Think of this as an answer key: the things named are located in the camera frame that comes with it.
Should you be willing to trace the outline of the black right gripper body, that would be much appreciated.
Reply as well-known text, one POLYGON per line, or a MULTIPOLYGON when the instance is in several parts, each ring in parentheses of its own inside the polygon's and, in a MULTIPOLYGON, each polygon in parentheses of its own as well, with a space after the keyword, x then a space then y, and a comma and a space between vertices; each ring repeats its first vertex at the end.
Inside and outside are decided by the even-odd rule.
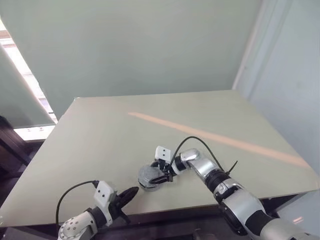
POLYGON ((175 171, 172 168, 172 165, 167 163, 165 160, 159 159, 159 169, 163 173, 163 175, 169 175, 170 176, 170 182, 173 182, 174 177, 176 176, 175 171))

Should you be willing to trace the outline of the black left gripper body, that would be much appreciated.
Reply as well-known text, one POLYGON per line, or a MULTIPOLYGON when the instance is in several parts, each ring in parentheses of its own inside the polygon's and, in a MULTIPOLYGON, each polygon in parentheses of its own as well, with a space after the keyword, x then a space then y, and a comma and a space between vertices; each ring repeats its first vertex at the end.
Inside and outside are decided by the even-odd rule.
POLYGON ((121 218, 126 224, 130 223, 129 217, 122 211, 122 208, 128 203, 128 191, 116 194, 109 204, 109 213, 113 221, 121 218))

